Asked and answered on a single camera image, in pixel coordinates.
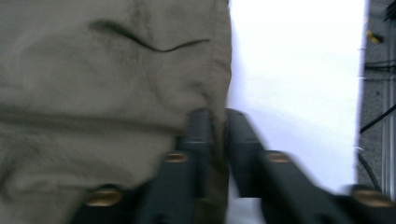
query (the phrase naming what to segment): olive green fabric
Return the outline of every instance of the olive green fabric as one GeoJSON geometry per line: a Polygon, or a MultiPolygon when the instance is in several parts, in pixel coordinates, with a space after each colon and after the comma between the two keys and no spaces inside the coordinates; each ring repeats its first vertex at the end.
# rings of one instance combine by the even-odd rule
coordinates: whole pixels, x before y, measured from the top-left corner
{"type": "Polygon", "coordinates": [[[0,223],[64,224],[86,189],[155,175],[188,114],[216,133],[198,223],[223,223],[227,0],[0,2],[0,223]]]}

